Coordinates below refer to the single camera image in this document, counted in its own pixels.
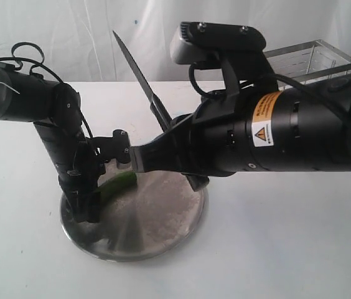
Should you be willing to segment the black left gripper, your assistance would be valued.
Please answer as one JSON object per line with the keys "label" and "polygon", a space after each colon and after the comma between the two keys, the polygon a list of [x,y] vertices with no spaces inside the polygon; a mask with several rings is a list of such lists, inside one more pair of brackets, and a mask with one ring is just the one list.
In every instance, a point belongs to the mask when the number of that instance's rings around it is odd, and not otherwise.
{"label": "black left gripper", "polygon": [[59,184],[68,199],[73,220],[77,223],[99,223],[101,192],[93,191],[105,171],[91,140],[66,144],[58,163]]}

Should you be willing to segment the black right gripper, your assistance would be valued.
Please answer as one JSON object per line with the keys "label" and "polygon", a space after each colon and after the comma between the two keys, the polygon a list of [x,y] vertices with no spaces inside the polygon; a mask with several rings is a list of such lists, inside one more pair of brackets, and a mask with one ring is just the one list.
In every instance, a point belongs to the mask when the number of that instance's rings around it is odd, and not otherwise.
{"label": "black right gripper", "polygon": [[194,192],[209,184],[206,176],[234,174],[229,152],[234,144],[234,112],[194,112],[177,121],[168,133],[131,147],[131,165],[137,173],[184,173]]}

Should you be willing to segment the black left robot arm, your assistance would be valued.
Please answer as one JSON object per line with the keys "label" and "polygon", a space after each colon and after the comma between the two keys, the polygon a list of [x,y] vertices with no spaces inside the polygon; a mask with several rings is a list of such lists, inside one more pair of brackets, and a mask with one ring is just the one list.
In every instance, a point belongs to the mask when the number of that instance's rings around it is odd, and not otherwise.
{"label": "black left robot arm", "polygon": [[100,220],[98,178],[105,172],[93,135],[81,111],[81,98],[43,61],[0,57],[0,120],[32,123],[57,173],[67,207],[76,222]]}

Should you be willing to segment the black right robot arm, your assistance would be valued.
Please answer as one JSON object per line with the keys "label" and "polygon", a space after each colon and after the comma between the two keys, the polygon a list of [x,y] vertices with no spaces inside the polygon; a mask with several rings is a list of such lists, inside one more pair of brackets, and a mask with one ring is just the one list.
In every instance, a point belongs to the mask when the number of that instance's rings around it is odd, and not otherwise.
{"label": "black right robot arm", "polygon": [[351,171],[351,74],[275,92],[250,86],[237,97],[214,90],[130,157],[139,173]]}

